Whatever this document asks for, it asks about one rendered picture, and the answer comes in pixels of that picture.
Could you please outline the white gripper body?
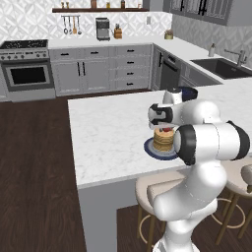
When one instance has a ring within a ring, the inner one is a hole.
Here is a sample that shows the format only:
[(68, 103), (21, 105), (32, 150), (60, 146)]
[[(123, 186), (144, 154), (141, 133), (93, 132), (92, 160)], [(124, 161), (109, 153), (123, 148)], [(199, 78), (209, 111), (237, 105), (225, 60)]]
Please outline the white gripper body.
[(149, 127), (151, 129), (156, 128), (172, 128), (175, 126), (175, 124), (172, 122), (173, 117), (172, 116), (166, 116), (164, 118), (158, 118), (157, 116), (149, 117)]

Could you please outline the grey dining counter island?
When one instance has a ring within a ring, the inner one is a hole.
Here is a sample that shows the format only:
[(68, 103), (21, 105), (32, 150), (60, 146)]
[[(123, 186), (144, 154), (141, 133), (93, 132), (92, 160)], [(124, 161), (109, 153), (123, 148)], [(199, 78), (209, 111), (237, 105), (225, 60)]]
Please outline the grey dining counter island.
[(117, 210), (137, 204), (135, 183), (139, 177), (167, 175), (175, 168), (120, 175), (91, 182), (78, 180), (78, 196), (87, 252), (117, 252)]

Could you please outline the stack of pancakes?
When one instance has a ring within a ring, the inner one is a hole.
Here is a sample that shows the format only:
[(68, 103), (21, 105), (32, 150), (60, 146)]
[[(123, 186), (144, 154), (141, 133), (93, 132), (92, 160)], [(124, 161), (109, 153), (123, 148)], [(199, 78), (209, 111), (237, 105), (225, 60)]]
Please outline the stack of pancakes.
[(154, 148), (161, 152), (168, 152), (173, 146), (173, 130), (155, 129)]

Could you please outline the blue round plate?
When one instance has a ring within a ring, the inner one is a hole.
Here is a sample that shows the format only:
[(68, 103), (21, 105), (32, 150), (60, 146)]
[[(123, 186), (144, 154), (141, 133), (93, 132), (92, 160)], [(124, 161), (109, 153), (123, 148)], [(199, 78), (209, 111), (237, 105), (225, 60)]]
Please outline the blue round plate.
[(170, 151), (164, 151), (164, 152), (155, 149), (153, 138), (149, 138), (144, 143), (144, 150), (149, 156), (159, 160), (173, 160), (178, 158), (178, 155), (174, 148), (171, 148)]

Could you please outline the black dishwasher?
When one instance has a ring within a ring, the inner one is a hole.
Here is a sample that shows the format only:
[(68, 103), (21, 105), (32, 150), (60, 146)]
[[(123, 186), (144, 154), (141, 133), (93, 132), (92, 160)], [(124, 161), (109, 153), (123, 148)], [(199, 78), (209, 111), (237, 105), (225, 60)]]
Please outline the black dishwasher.
[(164, 54), (161, 63), (160, 88), (177, 88), (180, 78), (181, 62), (171, 54)]

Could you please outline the beige round bar stool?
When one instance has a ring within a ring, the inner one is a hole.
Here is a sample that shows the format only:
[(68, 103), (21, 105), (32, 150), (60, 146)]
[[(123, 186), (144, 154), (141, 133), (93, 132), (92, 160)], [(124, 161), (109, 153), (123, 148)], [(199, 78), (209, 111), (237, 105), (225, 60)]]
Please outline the beige round bar stool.
[[(146, 177), (138, 178), (135, 186), (136, 199), (138, 202), (137, 237), (147, 244), (147, 252), (153, 251), (153, 237), (156, 216), (154, 214), (154, 198), (158, 194), (166, 192), (179, 184), (185, 175), (178, 171), (169, 171)], [(142, 225), (146, 219), (150, 220), (148, 239), (142, 232)]]
[(252, 192), (252, 164), (244, 165), (241, 168), (241, 177), (247, 184), (247, 192)]
[(252, 199), (252, 192), (247, 192), (247, 184), (241, 177), (241, 168), (247, 164), (252, 164), (251, 156), (247, 156), (243, 159), (234, 161), (227, 160), (221, 163), (221, 165), (225, 168), (227, 174), (227, 182), (225, 188), (229, 190), (229, 196), (227, 199), (225, 199), (225, 206), (222, 211), (222, 216), (224, 217), (224, 220), (219, 221), (215, 216), (212, 216), (212, 218), (221, 225), (220, 231), (216, 239), (216, 245), (219, 245), (221, 243), (221, 239), (224, 235), (225, 230), (229, 228), (228, 223), (235, 208), (238, 208), (242, 214), (242, 223), (232, 227), (232, 229), (239, 228), (239, 238), (243, 236), (244, 231), (252, 220), (252, 208), (250, 209), (249, 214), (245, 215), (243, 210), (237, 205), (238, 200), (241, 197)]

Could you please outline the grey base cupboard run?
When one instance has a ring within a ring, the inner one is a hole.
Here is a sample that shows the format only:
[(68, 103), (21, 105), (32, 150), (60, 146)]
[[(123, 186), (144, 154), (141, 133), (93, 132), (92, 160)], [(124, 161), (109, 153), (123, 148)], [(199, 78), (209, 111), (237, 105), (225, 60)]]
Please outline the grey base cupboard run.
[(151, 49), (149, 44), (50, 49), (56, 95), (145, 89)]

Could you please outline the black sink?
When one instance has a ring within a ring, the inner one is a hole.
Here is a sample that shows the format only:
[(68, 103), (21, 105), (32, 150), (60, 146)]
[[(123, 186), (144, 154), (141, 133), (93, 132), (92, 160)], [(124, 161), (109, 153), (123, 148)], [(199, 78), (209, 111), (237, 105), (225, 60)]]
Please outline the black sink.
[(193, 63), (223, 78), (224, 80), (251, 78), (252, 70), (237, 67), (234, 63), (224, 58), (197, 59)]

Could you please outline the steel tap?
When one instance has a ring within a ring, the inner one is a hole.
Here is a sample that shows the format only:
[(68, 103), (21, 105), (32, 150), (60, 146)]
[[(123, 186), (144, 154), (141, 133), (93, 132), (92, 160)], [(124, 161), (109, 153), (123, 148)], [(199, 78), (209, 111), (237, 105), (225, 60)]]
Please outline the steel tap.
[(247, 61), (247, 56), (245, 55), (245, 51), (244, 50), (240, 50), (239, 52), (234, 52), (234, 51), (230, 51), (230, 50), (225, 50), (225, 52), (231, 53), (231, 54), (235, 54), (238, 56), (238, 60), (237, 60), (237, 67), (240, 68), (242, 64), (245, 64)]

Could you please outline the steel coffee machine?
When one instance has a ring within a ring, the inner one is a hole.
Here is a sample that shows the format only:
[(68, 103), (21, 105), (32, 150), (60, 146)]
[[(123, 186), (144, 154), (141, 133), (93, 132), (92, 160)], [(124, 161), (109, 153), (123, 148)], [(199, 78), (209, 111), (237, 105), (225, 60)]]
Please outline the steel coffee machine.
[(96, 27), (96, 38), (99, 41), (110, 40), (108, 18), (96, 18), (95, 27)]

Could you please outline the steel stove with oven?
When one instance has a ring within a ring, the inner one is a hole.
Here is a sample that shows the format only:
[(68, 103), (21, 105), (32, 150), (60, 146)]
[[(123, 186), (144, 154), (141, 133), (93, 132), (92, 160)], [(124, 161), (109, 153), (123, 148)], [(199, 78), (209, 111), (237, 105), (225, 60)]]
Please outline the steel stove with oven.
[(12, 102), (56, 98), (47, 39), (3, 41), (0, 67)]

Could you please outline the grey glass-door wall cupboards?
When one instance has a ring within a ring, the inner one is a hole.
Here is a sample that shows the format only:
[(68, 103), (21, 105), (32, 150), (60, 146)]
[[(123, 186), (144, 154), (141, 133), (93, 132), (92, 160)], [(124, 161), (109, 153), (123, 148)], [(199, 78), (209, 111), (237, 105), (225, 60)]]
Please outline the grey glass-door wall cupboards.
[(167, 12), (226, 27), (252, 26), (252, 0), (142, 0), (151, 12)]

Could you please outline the dark wooden wall shelf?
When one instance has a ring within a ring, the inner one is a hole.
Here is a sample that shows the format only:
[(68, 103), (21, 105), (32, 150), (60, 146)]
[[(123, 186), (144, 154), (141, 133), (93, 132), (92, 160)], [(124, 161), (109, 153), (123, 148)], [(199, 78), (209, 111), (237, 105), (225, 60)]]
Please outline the dark wooden wall shelf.
[(52, 8), (52, 13), (149, 12), (146, 8)]

